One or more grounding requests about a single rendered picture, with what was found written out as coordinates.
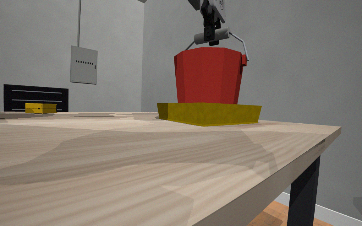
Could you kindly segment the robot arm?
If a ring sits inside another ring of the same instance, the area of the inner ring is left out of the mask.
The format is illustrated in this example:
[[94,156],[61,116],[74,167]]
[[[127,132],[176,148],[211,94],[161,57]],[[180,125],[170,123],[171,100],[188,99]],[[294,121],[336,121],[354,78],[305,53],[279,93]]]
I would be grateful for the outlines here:
[[187,0],[193,6],[193,8],[197,11],[200,9],[200,0]]

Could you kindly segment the red pail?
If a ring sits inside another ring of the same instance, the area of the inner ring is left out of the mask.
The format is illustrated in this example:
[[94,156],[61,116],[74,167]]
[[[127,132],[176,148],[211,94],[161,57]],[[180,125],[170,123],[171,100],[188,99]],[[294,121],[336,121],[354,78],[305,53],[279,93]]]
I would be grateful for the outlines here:
[[[188,50],[202,44],[230,38],[243,43],[245,54],[222,47]],[[174,57],[178,103],[238,104],[243,66],[249,61],[245,42],[230,32],[230,27],[215,30],[215,39],[204,41],[204,32]]]

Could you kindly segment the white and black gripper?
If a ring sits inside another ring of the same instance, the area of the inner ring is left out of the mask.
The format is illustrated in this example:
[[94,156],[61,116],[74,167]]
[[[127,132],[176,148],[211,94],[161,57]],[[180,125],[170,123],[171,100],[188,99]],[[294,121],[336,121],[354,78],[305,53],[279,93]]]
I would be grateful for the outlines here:
[[[224,24],[225,0],[200,0],[200,13],[204,19],[204,41],[215,39],[215,30],[220,29],[220,21]],[[216,26],[216,27],[215,27]],[[219,40],[212,41],[209,46],[218,45]]]

